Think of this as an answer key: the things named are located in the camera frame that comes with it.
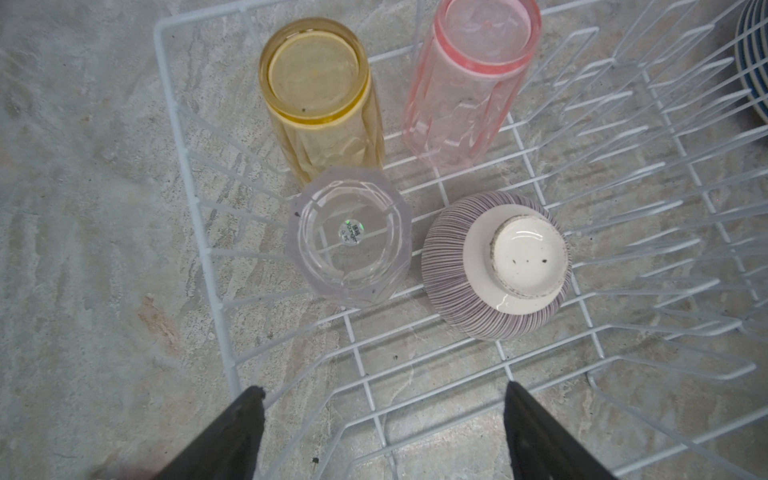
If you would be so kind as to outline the white plate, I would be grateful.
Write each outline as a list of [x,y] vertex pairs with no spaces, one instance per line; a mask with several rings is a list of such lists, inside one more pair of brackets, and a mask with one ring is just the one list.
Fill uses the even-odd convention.
[[748,103],[767,122],[767,2],[747,1],[735,32],[735,60]]

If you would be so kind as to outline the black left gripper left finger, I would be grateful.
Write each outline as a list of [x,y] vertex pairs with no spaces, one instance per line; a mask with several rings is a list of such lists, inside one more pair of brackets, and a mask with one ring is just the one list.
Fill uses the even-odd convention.
[[154,479],[254,478],[265,429],[265,391],[244,390]]

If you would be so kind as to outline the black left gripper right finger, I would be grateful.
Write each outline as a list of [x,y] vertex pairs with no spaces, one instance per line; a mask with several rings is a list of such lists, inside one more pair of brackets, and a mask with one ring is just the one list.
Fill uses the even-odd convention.
[[506,388],[504,426],[515,479],[614,477],[515,381]]

